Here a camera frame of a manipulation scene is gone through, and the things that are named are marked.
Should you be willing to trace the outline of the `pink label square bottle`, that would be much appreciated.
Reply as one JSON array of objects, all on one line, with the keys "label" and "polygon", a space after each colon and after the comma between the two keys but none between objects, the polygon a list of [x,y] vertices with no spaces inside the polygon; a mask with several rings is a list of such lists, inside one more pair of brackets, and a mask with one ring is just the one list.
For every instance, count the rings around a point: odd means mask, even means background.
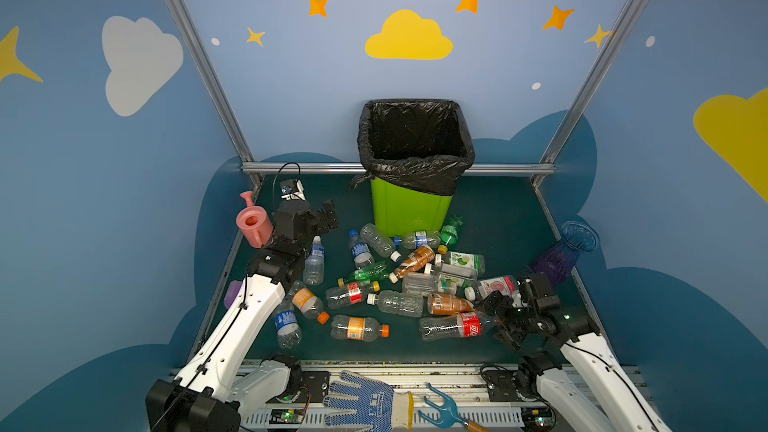
[{"label": "pink label square bottle", "polygon": [[500,292],[503,296],[512,297],[514,300],[520,298],[517,282],[511,276],[474,281],[463,289],[464,298],[470,302],[483,300],[493,292]]}]

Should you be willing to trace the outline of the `blue label bottle white cap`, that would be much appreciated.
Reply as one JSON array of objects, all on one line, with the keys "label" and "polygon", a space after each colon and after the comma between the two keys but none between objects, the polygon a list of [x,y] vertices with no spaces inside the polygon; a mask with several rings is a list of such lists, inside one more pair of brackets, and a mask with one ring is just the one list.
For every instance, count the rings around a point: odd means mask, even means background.
[{"label": "blue label bottle white cap", "polygon": [[305,261],[303,280],[308,285],[320,285],[325,276],[325,248],[320,236],[315,236],[310,255]]}]

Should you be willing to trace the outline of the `red label cola bottle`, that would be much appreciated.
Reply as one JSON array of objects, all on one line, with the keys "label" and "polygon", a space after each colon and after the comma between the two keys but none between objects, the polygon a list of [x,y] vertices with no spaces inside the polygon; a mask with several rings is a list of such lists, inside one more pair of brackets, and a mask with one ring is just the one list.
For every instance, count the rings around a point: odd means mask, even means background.
[{"label": "red label cola bottle", "polygon": [[450,316],[422,318],[419,333],[426,342],[464,339],[482,336],[497,325],[495,317],[480,312],[465,312]]}]

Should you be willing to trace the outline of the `small orange cap bottle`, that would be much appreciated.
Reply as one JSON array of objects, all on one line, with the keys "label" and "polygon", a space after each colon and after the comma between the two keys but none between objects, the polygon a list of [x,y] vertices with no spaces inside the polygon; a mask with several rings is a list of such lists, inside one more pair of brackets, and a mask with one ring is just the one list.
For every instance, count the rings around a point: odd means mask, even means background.
[{"label": "small orange cap bottle", "polygon": [[291,302],[309,320],[325,324],[330,318],[322,300],[307,287],[297,289],[292,294]]}]

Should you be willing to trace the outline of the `brown tea bottle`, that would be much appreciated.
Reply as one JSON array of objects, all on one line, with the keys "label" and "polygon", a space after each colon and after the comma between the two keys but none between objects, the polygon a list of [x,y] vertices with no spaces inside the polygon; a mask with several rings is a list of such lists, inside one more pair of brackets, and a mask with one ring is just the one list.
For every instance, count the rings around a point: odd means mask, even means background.
[{"label": "brown tea bottle", "polygon": [[433,316],[449,316],[474,311],[470,301],[445,293],[430,293],[426,303],[428,312]]}]

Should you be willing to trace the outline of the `orange label clear bottle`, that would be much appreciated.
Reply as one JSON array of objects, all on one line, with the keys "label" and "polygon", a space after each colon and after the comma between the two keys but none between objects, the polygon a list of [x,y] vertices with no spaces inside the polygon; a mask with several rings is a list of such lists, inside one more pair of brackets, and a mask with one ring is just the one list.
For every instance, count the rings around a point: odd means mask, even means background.
[{"label": "orange label clear bottle", "polygon": [[330,335],[337,340],[373,342],[390,335],[390,327],[370,317],[336,315],[332,318]]}]

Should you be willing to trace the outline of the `green plastic bin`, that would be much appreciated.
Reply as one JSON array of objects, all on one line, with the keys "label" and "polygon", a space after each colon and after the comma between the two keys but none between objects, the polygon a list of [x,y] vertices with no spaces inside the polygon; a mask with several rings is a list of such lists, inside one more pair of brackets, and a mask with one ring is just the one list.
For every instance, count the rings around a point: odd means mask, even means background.
[{"label": "green plastic bin", "polygon": [[371,190],[375,225],[389,237],[440,230],[453,199],[399,187],[383,179],[373,179]]}]

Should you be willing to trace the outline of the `green bottle by bin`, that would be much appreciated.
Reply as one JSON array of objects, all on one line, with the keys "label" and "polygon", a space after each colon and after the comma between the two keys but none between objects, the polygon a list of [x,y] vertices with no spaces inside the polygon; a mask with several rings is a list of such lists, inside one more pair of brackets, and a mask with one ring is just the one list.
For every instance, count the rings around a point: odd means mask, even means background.
[{"label": "green bottle by bin", "polygon": [[439,254],[445,254],[457,244],[464,224],[465,220],[461,215],[451,215],[446,219],[440,231],[440,245],[438,246]]}]

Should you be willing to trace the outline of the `black bin liner bag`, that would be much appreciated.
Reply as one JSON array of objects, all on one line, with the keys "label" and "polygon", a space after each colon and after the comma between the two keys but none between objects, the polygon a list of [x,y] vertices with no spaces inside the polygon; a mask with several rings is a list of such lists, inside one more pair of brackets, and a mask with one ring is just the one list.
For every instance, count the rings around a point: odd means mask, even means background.
[{"label": "black bin liner bag", "polygon": [[381,179],[420,193],[451,196],[476,158],[463,111],[447,99],[366,102],[357,145],[364,172],[348,183],[351,189]]}]

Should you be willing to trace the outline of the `purple blue glass vase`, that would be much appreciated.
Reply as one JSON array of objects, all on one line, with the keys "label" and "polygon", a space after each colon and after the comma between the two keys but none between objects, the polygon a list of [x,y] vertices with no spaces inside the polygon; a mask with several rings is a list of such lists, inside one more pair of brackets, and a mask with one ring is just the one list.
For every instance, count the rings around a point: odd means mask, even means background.
[{"label": "purple blue glass vase", "polygon": [[560,239],[534,259],[531,270],[543,273],[558,286],[571,276],[579,257],[599,245],[599,235],[592,227],[582,221],[567,221],[560,228]]}]

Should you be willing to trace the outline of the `green sprite bottle yellow cap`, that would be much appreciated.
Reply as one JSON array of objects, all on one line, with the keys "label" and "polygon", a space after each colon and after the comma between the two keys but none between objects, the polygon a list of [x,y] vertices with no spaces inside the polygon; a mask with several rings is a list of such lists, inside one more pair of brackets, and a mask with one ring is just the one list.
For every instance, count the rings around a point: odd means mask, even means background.
[{"label": "green sprite bottle yellow cap", "polygon": [[378,261],[373,264],[369,264],[360,269],[347,274],[346,276],[339,278],[338,286],[344,286],[352,282],[374,282],[381,281],[389,278],[392,270],[387,265],[386,261]]}]

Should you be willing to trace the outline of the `red label yellow cap bottle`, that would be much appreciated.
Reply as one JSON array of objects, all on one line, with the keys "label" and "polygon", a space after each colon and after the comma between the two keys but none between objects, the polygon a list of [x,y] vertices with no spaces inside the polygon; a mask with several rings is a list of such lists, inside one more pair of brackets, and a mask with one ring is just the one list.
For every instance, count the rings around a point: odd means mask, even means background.
[{"label": "red label yellow cap bottle", "polygon": [[348,284],[334,287],[326,291],[326,301],[331,310],[340,309],[367,300],[371,293],[380,291],[378,281],[373,282],[350,282]]}]

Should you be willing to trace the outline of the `blue white knitted glove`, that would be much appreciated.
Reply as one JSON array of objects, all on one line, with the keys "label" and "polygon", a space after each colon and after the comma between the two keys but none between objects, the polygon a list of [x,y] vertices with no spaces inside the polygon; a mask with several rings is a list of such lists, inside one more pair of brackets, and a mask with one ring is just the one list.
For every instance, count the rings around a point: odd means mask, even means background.
[{"label": "blue white knitted glove", "polygon": [[342,370],[323,399],[328,412],[324,423],[342,431],[410,431],[414,399],[382,381]]}]

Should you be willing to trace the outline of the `left green circuit board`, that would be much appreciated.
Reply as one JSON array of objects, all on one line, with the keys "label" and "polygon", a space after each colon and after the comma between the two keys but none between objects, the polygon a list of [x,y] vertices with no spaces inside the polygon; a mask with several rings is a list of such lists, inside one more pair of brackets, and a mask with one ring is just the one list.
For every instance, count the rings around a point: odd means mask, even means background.
[{"label": "left green circuit board", "polygon": [[269,426],[300,426],[305,414],[297,409],[272,409],[270,411]]}]

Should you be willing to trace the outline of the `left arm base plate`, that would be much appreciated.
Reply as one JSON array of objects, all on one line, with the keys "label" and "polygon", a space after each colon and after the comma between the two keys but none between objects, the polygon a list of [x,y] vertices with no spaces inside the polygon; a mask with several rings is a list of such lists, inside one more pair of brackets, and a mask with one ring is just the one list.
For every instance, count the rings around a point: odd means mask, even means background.
[{"label": "left arm base plate", "polygon": [[321,403],[328,394],[330,379],[328,371],[302,371],[301,376],[293,375],[289,379],[287,391],[278,401],[285,404]]}]

